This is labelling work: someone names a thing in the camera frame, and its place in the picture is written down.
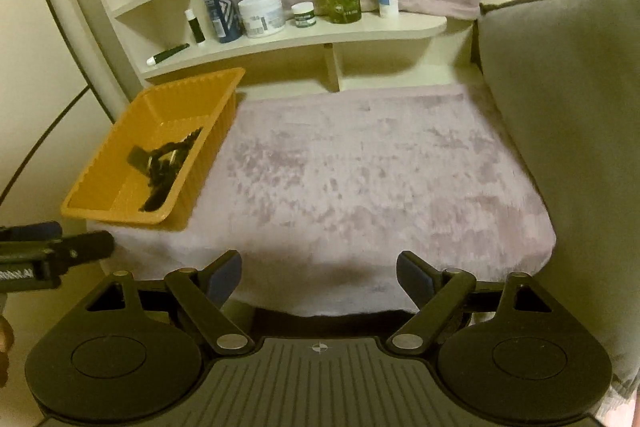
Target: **white cap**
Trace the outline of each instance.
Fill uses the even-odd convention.
[[[383,19],[398,17],[398,0],[389,0],[389,4],[379,4],[380,16]]]
[[[314,10],[314,4],[311,1],[299,2],[291,7],[293,15],[300,15],[303,13],[309,13]]]

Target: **metal screw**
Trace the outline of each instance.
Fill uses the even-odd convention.
[[[222,349],[242,349],[249,343],[249,340],[244,335],[238,335],[237,333],[227,333],[226,335],[218,337],[216,343]]]
[[[396,335],[391,342],[399,349],[418,349],[422,345],[422,339],[413,333]]]

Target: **gray couch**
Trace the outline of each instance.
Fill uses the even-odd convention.
[[[640,380],[640,0],[484,7],[479,51],[558,237],[536,277],[606,347],[628,398]]]

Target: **white jar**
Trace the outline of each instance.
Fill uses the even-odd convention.
[[[247,37],[267,37],[284,29],[281,0],[241,0],[238,9]]]

